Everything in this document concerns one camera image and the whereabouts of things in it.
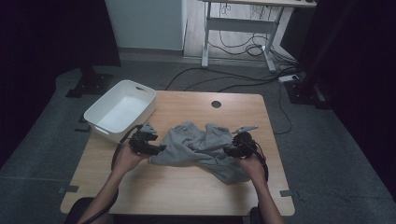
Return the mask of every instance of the white desk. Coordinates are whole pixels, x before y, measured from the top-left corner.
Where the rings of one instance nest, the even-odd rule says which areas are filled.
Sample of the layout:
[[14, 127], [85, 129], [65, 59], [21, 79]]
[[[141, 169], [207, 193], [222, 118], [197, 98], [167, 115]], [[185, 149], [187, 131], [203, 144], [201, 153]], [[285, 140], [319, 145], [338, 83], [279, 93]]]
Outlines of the white desk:
[[[270, 54], [271, 46], [274, 42], [277, 27], [280, 18], [282, 17], [284, 7], [315, 7], [317, 4], [314, 2], [307, 3], [305, 0], [202, 0], [208, 3], [206, 15], [206, 28], [205, 28], [205, 41], [202, 50], [202, 67], [208, 67], [209, 49], [208, 38], [209, 31], [233, 31], [244, 33], [258, 33], [269, 34], [270, 37], [266, 46], [262, 47], [262, 51], [267, 62], [268, 68], [271, 72], [275, 72], [274, 59]], [[239, 20], [228, 18], [214, 18], [210, 16], [212, 3], [230, 3], [230, 4], [246, 4], [246, 5], [263, 5], [280, 7], [276, 19], [274, 21], [253, 21], [253, 20]]]

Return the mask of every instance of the table leg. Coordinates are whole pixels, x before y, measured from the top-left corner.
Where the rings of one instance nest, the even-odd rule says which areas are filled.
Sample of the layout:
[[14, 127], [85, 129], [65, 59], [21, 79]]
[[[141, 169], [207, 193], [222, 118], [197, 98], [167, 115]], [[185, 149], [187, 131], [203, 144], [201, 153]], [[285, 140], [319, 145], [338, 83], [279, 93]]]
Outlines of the table leg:
[[267, 44], [265, 46], [262, 46], [262, 50], [264, 52], [265, 61], [267, 61], [268, 69], [272, 73], [276, 72], [276, 68], [275, 68], [275, 65], [274, 65], [274, 58], [270, 54], [270, 49], [271, 49], [271, 46], [272, 46], [272, 44], [274, 42], [274, 39], [275, 39], [277, 27], [279, 26], [279, 22], [280, 22], [280, 18], [282, 17], [283, 9], [284, 9], [284, 7], [280, 7], [279, 13], [276, 16], [276, 20], [274, 21], [274, 27], [273, 27], [273, 29], [271, 31], [270, 38], [269, 38]]
[[209, 39], [209, 29], [208, 24], [210, 23], [210, 9], [212, 8], [212, 3], [207, 3], [207, 15], [206, 15], [206, 24], [205, 24], [205, 41], [204, 46], [202, 48], [202, 67], [208, 67], [209, 65], [209, 46], [207, 45]]

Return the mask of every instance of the hand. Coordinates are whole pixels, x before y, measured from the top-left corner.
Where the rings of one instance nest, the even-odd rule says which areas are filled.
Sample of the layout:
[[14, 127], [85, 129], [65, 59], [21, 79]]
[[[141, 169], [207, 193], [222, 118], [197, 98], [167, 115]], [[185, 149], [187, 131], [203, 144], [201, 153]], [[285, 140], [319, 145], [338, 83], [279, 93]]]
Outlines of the hand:
[[116, 162], [114, 163], [113, 173], [124, 176], [129, 171], [133, 170], [139, 162], [149, 158], [150, 155], [137, 154], [129, 145], [124, 142], [121, 146], [119, 155], [117, 155]]
[[255, 154], [252, 154], [249, 158], [235, 158], [235, 160], [239, 163], [245, 173], [250, 177], [253, 184], [265, 183], [266, 185], [265, 171], [262, 168], [262, 163]]

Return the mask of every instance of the white bin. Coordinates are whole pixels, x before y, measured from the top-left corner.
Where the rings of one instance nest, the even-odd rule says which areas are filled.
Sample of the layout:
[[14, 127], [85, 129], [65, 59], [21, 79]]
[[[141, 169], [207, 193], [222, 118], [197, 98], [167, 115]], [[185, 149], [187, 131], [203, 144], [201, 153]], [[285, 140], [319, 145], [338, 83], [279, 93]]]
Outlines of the white bin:
[[135, 125], [143, 124], [156, 108], [155, 90], [123, 80], [96, 101], [85, 113], [97, 133], [118, 143]]

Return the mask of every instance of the desk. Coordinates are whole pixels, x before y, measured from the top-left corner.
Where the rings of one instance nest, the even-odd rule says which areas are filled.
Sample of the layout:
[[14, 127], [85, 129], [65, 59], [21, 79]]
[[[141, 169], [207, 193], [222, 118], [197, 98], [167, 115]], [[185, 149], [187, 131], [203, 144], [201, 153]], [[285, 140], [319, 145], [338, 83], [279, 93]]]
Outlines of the desk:
[[[220, 108], [211, 103], [219, 101]], [[234, 131], [241, 126], [259, 125], [251, 131], [261, 146], [269, 167], [269, 189], [283, 216], [294, 213], [291, 197], [281, 197], [288, 190], [282, 162], [268, 119], [264, 101], [257, 94], [157, 91], [157, 109], [148, 119], [159, 135], [158, 145], [171, 127], [191, 121], [201, 130], [215, 123]], [[68, 213], [81, 197], [94, 197], [105, 184], [116, 144], [92, 133], [61, 211]], [[159, 166], [142, 161], [120, 184], [119, 198], [112, 214], [246, 216], [257, 206], [251, 181], [225, 185], [208, 171], [197, 166]]]
[[[202, 50], [202, 67], [208, 67], [209, 58], [209, 46], [208, 38], [209, 31], [233, 31], [233, 32], [244, 32], [244, 33], [257, 33], [257, 34], [269, 34], [270, 37], [266, 42], [266, 46], [262, 46], [262, 51], [267, 62], [270, 72], [275, 72], [274, 59], [270, 54], [271, 46], [274, 42], [277, 27], [279, 25], [280, 18], [282, 17], [284, 7], [315, 7], [317, 4], [315, 1], [307, 3], [305, 0], [202, 0], [207, 2], [207, 15], [206, 15], [206, 27], [205, 27], [205, 41]], [[229, 3], [229, 4], [246, 4], [246, 5], [262, 5], [280, 7], [276, 19], [274, 21], [253, 21], [253, 20], [238, 20], [228, 18], [213, 18], [210, 16], [212, 3]]]

